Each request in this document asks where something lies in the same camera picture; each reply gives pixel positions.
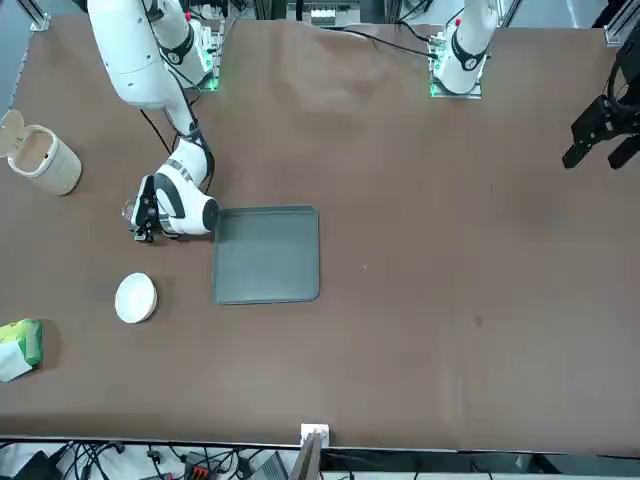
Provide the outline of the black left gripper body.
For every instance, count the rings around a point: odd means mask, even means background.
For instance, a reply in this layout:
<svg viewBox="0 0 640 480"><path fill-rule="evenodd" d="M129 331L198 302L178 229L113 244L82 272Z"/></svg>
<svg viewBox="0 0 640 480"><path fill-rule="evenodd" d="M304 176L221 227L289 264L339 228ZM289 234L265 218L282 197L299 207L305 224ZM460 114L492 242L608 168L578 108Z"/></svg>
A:
<svg viewBox="0 0 640 480"><path fill-rule="evenodd" d="M626 93L616 93L616 79L621 74ZM607 103L610 120L617 133L638 129L639 120L639 38L628 37L618 50L607 82Z"/></svg>

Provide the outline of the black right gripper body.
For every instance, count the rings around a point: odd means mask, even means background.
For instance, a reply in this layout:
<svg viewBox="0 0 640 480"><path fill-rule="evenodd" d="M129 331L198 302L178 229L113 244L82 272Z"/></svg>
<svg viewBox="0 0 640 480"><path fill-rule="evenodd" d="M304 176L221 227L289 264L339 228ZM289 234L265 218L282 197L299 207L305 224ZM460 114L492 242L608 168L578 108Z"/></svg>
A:
<svg viewBox="0 0 640 480"><path fill-rule="evenodd" d="M154 189L154 177L145 175L140 184L133 207L133 232L153 233L160 229Z"/></svg>

